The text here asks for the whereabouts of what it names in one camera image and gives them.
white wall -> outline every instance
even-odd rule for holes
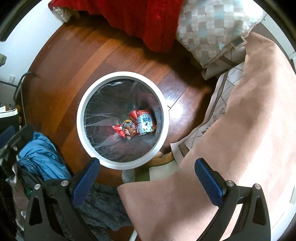
[[[280,27],[276,24],[276,22],[267,15],[263,20],[262,24],[271,32],[271,34],[277,39],[280,45],[285,50],[286,54],[290,59],[296,57],[296,53],[292,45],[290,44],[289,40],[280,29]]]
[[[15,27],[5,42],[0,42],[0,53],[7,56],[5,65],[0,67],[0,80],[7,82],[10,75],[18,84],[21,76],[28,71],[35,57],[63,24],[47,4],[39,2]],[[0,84],[0,103],[13,104],[14,87]]]

gray knit fabric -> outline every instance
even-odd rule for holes
[[[61,211],[56,206],[54,209],[65,237],[74,240]],[[77,207],[77,211],[99,241],[111,241],[106,229],[115,231],[122,226],[132,225],[116,187],[95,183],[84,203]]]

red blanket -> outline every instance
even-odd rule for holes
[[[171,50],[183,0],[51,0],[49,8],[68,7],[103,15],[114,28],[143,39],[155,52]]]

pillowcase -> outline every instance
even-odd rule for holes
[[[253,0],[184,0],[176,38],[206,68],[265,16]]]

clothing pile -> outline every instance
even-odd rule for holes
[[[34,132],[33,139],[19,152],[17,156],[16,183],[21,183],[23,193],[29,199],[35,184],[41,186],[60,183],[61,179],[71,179],[60,153],[54,144],[43,134]],[[25,213],[28,200],[17,196],[16,206]],[[69,240],[74,240],[63,220],[61,210],[54,207],[58,222]],[[84,203],[77,207],[78,213],[85,221],[95,237],[100,241],[111,241],[106,229],[118,230],[122,226],[131,226],[116,187],[95,183]]]

